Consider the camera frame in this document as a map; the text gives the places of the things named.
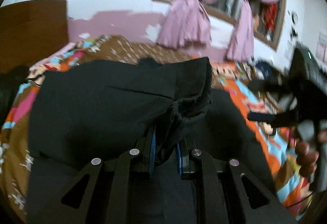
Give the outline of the person's right hand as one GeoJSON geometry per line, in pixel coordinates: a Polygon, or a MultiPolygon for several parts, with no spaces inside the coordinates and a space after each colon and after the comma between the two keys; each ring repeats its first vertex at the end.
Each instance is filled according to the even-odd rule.
{"type": "Polygon", "coordinates": [[[297,164],[301,166],[299,173],[302,177],[310,177],[317,169],[317,160],[319,153],[317,151],[309,150],[309,144],[302,141],[297,129],[293,129],[290,133],[297,143],[295,145],[295,153],[297,154],[297,164]]]}

